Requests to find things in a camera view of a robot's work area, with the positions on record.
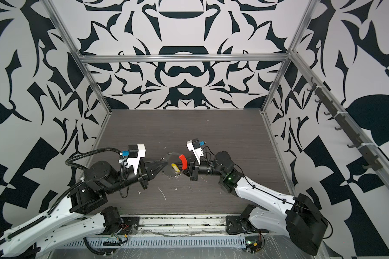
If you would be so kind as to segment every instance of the plastic sheet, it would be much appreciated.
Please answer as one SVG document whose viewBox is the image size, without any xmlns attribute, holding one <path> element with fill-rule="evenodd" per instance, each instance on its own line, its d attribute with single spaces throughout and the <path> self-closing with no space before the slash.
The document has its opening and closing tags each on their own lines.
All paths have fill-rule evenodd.
<svg viewBox="0 0 389 259">
<path fill-rule="evenodd" d="M 130 237 L 129 241 L 143 240 L 145 237 Z M 243 251 L 239 246 L 219 247 L 186 247 L 186 248 L 119 248 L 112 256 L 105 258 L 112 259 L 310 259 L 312 256 L 297 248 L 289 238 L 281 235 L 266 235 L 265 245 L 257 253 L 251 254 Z M 85 249 L 57 249 L 54 250 L 50 259 L 99 259 L 97 256 Z"/>
</svg>

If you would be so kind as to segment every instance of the debris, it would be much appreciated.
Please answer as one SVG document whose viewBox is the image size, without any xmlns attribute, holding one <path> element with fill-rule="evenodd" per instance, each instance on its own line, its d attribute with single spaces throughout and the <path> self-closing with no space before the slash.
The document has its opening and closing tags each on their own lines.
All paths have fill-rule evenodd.
<svg viewBox="0 0 389 259">
<path fill-rule="evenodd" d="M 166 196 L 164 196 L 164 193 L 161 191 L 161 194 L 163 194 L 163 197 L 164 197 L 164 200 L 166 200 Z"/>
</svg>

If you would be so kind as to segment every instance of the dark wooden tabletop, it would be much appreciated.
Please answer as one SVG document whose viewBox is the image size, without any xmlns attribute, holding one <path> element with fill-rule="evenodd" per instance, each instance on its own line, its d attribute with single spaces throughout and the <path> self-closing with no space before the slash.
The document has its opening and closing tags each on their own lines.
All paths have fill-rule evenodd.
<svg viewBox="0 0 389 259">
<path fill-rule="evenodd" d="M 257 109 L 245 110 L 114 110 L 99 148 L 126 150 L 129 144 L 144 144 L 146 158 L 160 159 L 167 152 L 190 156 L 186 142 L 198 138 L 213 153 L 226 150 L 245 175 L 275 191 L 288 194 L 275 153 Z M 118 156 L 97 154 L 119 170 Z M 143 190 L 130 187 L 128 197 L 108 195 L 108 203 L 124 214 L 241 213 L 250 201 L 226 194 L 217 176 L 199 176 L 191 182 L 185 175 L 159 174 Z"/>
</svg>

